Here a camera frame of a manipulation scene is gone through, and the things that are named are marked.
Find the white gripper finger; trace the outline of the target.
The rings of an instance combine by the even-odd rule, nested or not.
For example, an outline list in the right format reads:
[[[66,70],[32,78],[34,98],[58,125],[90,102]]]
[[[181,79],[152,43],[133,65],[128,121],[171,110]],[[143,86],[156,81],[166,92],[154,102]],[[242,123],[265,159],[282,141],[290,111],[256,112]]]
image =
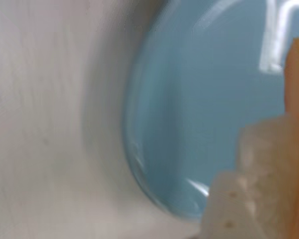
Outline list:
[[[242,180],[235,172],[223,172],[215,178],[201,220],[200,239],[258,238]]]

